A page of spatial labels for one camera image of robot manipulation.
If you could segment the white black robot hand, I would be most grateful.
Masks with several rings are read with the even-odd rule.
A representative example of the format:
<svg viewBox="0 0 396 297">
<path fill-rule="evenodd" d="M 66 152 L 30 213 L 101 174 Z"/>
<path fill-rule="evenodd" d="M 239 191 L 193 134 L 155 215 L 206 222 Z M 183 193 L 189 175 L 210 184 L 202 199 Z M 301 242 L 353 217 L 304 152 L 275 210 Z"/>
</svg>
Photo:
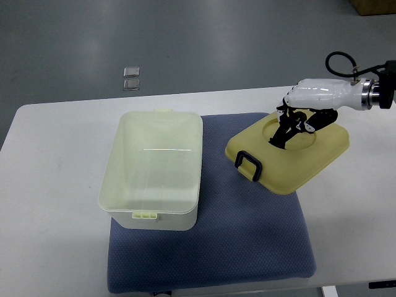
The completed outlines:
<svg viewBox="0 0 396 297">
<path fill-rule="evenodd" d="M 338 118 L 338 109 L 358 111 L 378 105 L 379 84 L 372 79 L 350 82 L 340 79 L 304 79 L 298 82 L 277 106 L 279 127 L 269 143 L 284 149 L 300 133 L 313 134 Z"/>
</svg>

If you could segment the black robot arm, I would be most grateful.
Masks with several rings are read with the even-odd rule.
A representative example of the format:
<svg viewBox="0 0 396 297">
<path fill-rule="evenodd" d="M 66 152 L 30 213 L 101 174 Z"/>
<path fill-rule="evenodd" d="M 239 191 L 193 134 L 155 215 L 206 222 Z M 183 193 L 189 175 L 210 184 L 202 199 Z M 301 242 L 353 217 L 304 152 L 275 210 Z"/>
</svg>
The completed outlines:
<svg viewBox="0 0 396 297">
<path fill-rule="evenodd" d="M 379 106 L 381 109 L 390 109 L 395 91 L 395 60 L 386 61 L 374 73 L 379 78 Z"/>
</svg>

